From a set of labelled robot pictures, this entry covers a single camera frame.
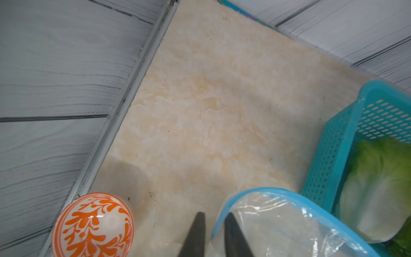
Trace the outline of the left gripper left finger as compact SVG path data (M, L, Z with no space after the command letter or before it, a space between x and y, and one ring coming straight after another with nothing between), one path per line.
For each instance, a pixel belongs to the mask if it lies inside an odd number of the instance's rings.
M204 257L206 215L198 212L188 231L178 257Z

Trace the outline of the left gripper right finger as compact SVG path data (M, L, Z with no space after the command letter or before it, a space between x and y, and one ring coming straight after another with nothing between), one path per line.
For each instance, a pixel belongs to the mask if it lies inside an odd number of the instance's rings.
M254 257L232 213L229 213L224 220L224 247L227 257Z

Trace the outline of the clear zipper bag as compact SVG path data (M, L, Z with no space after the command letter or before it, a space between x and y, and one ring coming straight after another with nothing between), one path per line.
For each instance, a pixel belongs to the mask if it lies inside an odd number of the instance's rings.
M222 206L206 256L224 257L224 221L233 214L256 257L377 257L340 220L302 195L260 187L235 194Z

